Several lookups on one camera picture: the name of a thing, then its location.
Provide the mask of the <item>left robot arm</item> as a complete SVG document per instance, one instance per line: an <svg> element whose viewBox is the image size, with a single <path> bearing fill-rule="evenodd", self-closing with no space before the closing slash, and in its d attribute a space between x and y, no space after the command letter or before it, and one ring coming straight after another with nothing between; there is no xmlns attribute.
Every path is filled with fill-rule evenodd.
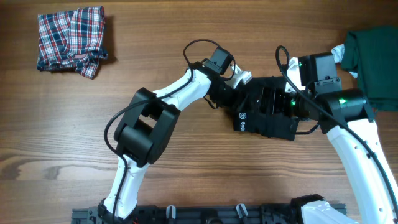
<svg viewBox="0 0 398 224"><path fill-rule="evenodd" d="M221 47L209 59L189 63L185 74L156 91L139 89L129 106L114 115L120 122L114 132L118 169L109 195L98 205L104 223L131 223L137 193L147 168L162 155L182 110L194 101L212 96L217 104L252 78Z"/></svg>

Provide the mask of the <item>black garment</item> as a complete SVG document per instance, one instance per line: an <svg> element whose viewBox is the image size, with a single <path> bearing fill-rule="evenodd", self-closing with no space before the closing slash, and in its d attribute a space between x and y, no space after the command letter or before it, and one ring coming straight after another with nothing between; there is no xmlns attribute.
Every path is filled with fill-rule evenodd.
<svg viewBox="0 0 398 224"><path fill-rule="evenodd" d="M292 97L285 86L284 77L253 78L238 85L231 109L233 130L293 141L298 121L292 117Z"/></svg>

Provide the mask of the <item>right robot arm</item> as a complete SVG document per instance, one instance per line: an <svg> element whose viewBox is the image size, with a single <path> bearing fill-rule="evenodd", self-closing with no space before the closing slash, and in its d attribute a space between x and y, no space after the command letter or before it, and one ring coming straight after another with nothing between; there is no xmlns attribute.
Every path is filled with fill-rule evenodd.
<svg viewBox="0 0 398 224"><path fill-rule="evenodd" d="M397 183L383 153L374 112L358 88L344 90L331 53L275 60L292 89L288 103L298 118L314 120L337 152L363 223L397 223Z"/></svg>

